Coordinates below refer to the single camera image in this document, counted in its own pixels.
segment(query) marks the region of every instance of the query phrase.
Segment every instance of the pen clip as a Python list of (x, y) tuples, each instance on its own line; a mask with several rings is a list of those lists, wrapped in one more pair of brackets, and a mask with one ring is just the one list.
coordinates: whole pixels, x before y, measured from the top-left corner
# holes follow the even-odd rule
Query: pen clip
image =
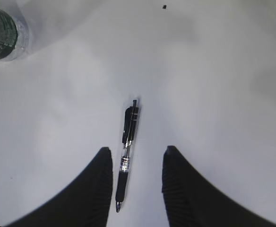
[(135, 128), (138, 118), (138, 110), (137, 100), (133, 100), (133, 106), (129, 107), (125, 111), (124, 117), (124, 128), (123, 128), (123, 136), (122, 143), (126, 144), (128, 141), (134, 139)]

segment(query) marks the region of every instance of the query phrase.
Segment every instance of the white table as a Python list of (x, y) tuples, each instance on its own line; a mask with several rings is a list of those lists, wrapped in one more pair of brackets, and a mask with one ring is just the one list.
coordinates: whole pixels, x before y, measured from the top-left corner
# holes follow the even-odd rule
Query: white table
[(0, 62), (0, 225), (48, 201), (102, 146), (115, 189), (124, 110), (136, 96), (129, 193), (116, 214), (114, 190), (108, 227), (168, 226), (167, 145), (276, 222), (276, 1), (17, 4), (34, 39), (27, 58)]

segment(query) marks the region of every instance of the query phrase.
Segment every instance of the transparent pen body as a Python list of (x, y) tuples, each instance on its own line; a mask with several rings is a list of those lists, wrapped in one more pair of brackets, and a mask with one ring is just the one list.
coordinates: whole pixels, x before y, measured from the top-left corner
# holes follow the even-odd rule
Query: transparent pen body
[(129, 172), (129, 165), (130, 165), (129, 150), (131, 145), (132, 145), (132, 141), (128, 141), (126, 144), (123, 145), (121, 163), (120, 163), (120, 172), (123, 172), (123, 173)]

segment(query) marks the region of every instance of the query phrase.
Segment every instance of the retractable pen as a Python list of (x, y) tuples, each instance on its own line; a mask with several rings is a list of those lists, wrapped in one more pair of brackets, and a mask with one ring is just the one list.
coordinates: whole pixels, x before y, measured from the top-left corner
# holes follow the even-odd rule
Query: retractable pen
[(138, 119), (137, 100), (133, 100), (133, 106), (129, 107), (125, 111), (124, 128), (123, 128), (123, 151), (121, 156), (121, 163), (118, 176), (118, 184), (116, 191), (116, 211), (119, 212), (121, 208), (121, 203), (124, 201), (125, 189), (129, 174), (130, 165), (130, 148), (135, 136), (135, 128)]

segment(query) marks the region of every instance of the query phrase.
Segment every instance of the black pen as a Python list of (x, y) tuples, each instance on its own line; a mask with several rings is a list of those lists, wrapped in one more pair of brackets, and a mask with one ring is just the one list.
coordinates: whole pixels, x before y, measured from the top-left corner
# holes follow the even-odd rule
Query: black pen
[(116, 211), (120, 211), (121, 203), (124, 201), (125, 188), (127, 185), (129, 164), (130, 164), (130, 147), (134, 140), (135, 128), (138, 119), (137, 100), (133, 100), (133, 106), (125, 111), (124, 128), (123, 128), (123, 152), (121, 156), (117, 191), (116, 191)]

